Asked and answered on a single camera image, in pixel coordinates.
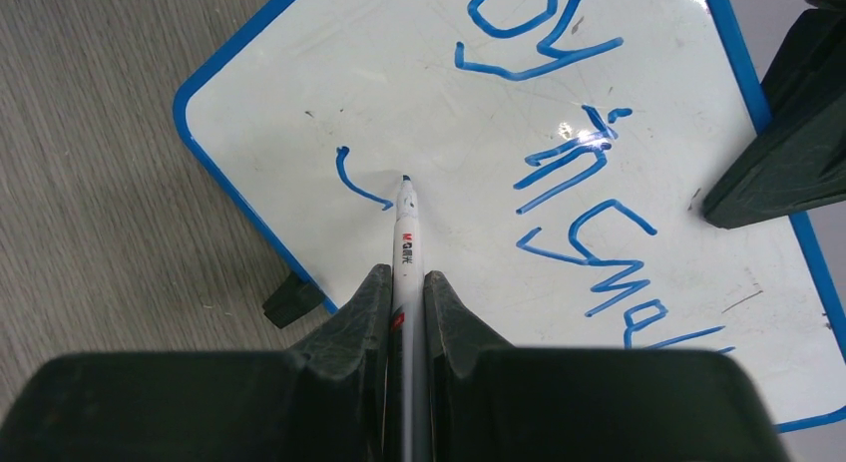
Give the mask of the white marker pen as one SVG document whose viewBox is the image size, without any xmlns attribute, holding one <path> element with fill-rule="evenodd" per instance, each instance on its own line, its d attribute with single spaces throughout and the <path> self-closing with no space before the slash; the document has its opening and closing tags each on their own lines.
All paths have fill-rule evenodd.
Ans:
<svg viewBox="0 0 846 462">
<path fill-rule="evenodd" d="M 417 194 L 407 175 L 395 208 L 385 449 L 391 461 L 430 461 L 424 266 Z"/>
</svg>

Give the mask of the blue framed whiteboard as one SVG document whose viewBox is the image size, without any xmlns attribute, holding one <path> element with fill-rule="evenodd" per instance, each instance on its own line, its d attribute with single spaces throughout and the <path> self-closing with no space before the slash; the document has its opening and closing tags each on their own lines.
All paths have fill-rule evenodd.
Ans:
<svg viewBox="0 0 846 462">
<path fill-rule="evenodd" d="M 769 119 L 729 0 L 269 0 L 175 126 L 326 304 L 423 261 L 517 345 L 706 348 L 783 431 L 845 416 L 845 315 L 805 214 L 706 193 Z"/>
</svg>

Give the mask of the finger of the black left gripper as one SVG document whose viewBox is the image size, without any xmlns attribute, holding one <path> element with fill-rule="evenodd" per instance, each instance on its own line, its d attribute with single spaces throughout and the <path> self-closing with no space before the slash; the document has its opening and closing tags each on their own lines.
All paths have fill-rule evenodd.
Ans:
<svg viewBox="0 0 846 462">
<path fill-rule="evenodd" d="M 772 120 L 703 201 L 735 229 L 845 198 L 845 0 L 806 0 L 763 78 Z"/>
</svg>

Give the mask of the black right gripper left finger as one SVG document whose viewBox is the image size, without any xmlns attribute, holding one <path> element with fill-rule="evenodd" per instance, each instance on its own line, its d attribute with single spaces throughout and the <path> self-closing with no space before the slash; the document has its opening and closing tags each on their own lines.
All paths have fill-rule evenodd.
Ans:
<svg viewBox="0 0 846 462">
<path fill-rule="evenodd" d="M 379 461 L 392 271 L 281 351 L 54 358 L 1 425 L 5 461 Z"/>
</svg>

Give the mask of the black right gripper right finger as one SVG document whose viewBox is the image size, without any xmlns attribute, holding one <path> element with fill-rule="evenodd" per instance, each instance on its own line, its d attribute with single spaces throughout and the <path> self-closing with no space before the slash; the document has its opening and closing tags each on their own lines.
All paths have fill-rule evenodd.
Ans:
<svg viewBox="0 0 846 462">
<path fill-rule="evenodd" d="M 517 347 L 424 281 L 438 461 L 785 461 L 747 375 L 707 350 Z"/>
</svg>

